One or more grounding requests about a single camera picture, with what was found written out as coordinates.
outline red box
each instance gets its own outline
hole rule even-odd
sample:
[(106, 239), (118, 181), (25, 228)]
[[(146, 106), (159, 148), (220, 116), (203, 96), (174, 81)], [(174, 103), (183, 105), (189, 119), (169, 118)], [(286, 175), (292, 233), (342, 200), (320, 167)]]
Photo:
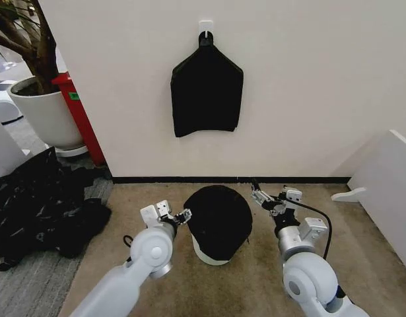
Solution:
[(90, 120), (86, 116), (83, 104), (79, 100), (79, 96), (72, 79), (69, 76), (69, 72), (62, 73), (51, 81), (53, 85), (59, 85), (62, 95), (68, 105), (78, 130), (81, 133), (84, 143), (90, 153), (93, 163), (98, 166), (103, 164), (106, 159), (104, 158), (102, 149), (98, 144), (96, 135), (92, 130)]

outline white robot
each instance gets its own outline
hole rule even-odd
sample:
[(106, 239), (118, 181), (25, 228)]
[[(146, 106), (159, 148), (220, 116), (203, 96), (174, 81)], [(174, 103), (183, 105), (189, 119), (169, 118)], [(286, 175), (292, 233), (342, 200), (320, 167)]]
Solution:
[[(307, 317), (368, 317), (353, 304), (340, 288), (336, 274), (325, 258), (331, 241), (329, 217), (317, 209), (301, 204), (302, 192), (284, 187), (278, 197), (260, 190), (256, 181), (251, 196), (268, 210), (276, 227), (279, 250), (282, 255), (283, 284), (290, 297), (301, 307)], [(329, 222), (329, 238), (323, 257), (314, 250), (314, 242), (327, 227), (321, 219), (305, 218), (299, 223), (295, 218), (298, 206), (322, 214)]]
[[(305, 218), (299, 223), (295, 219), (294, 212), (298, 206), (308, 207), (300, 203), (302, 193), (284, 187), (278, 197), (272, 197), (254, 182), (252, 197), (270, 212), (275, 221), (275, 234), (284, 261), (283, 283), (305, 315), (368, 317), (339, 287), (336, 274), (326, 260), (314, 253), (314, 242), (328, 231), (324, 222)], [(134, 238), (131, 257), (123, 265), (110, 270), (71, 317), (126, 317), (131, 312), (138, 301), (139, 287), (147, 277), (162, 277), (172, 268), (170, 258), (176, 229), (191, 218), (191, 211), (185, 209), (175, 216), (170, 213), (166, 200), (141, 210), (147, 229)]]

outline plant pot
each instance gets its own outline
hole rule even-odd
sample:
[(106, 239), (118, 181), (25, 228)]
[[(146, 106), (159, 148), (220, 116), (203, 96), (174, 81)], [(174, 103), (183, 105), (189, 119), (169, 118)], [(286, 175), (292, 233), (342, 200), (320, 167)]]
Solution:
[(84, 145), (72, 115), (61, 92), (40, 96), (21, 96), (20, 89), (35, 82), (28, 78), (12, 85), (8, 94), (26, 117), (37, 136), (47, 145), (71, 150)]

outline white board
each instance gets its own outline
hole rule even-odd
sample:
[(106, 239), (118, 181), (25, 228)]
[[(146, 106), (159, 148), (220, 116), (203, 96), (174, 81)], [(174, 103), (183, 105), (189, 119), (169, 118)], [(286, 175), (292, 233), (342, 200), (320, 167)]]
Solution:
[(357, 168), (348, 186), (406, 266), (406, 138), (388, 131)]

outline hanging black cloth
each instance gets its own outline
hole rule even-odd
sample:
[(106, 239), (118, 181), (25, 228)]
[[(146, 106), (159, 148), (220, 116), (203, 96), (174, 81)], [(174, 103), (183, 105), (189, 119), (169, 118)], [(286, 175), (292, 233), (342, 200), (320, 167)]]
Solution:
[(198, 49), (176, 66), (170, 89), (175, 136), (195, 131), (234, 131), (241, 109), (244, 72), (202, 32)]

